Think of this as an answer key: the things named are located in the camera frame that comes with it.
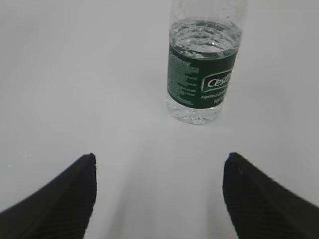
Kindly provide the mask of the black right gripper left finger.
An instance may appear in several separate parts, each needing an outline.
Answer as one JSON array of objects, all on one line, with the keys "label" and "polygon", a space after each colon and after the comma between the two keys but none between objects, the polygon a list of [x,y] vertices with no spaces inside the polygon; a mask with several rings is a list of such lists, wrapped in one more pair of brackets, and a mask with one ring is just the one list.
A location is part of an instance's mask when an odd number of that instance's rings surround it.
[{"label": "black right gripper left finger", "polygon": [[81,156],[44,187],[0,214],[2,239],[82,239],[97,196],[96,158]]}]

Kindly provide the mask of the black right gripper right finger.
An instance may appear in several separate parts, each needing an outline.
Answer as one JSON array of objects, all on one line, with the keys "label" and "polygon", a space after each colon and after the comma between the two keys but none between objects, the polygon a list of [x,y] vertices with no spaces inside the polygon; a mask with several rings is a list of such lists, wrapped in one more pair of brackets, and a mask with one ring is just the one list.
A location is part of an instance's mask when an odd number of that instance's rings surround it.
[{"label": "black right gripper right finger", "polygon": [[224,164],[222,192],[240,239],[317,239],[319,208],[232,152]]}]

